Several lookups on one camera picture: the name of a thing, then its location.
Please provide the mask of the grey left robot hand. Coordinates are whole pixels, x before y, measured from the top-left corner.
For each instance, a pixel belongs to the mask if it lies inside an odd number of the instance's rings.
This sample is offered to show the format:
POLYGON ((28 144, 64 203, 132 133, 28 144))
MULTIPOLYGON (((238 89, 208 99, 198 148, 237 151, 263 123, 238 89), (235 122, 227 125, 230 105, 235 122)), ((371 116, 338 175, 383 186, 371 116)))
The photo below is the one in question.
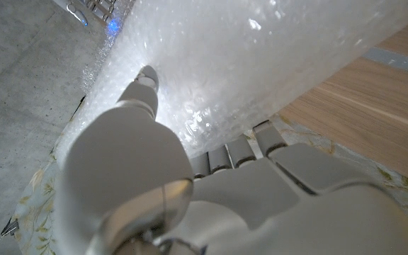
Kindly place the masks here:
POLYGON ((254 128, 195 159, 155 120, 143 67, 70 147, 55 196, 61 254, 408 254, 408 217, 371 177, 254 128))

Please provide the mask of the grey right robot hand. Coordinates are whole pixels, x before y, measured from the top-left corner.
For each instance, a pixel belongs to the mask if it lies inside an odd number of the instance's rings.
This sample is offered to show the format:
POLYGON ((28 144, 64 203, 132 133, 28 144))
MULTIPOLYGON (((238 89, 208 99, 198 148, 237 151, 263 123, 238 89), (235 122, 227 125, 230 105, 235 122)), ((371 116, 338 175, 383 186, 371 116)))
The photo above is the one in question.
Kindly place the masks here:
POLYGON ((94 18, 109 35, 119 33, 126 1, 120 0, 52 0, 84 27, 94 18))

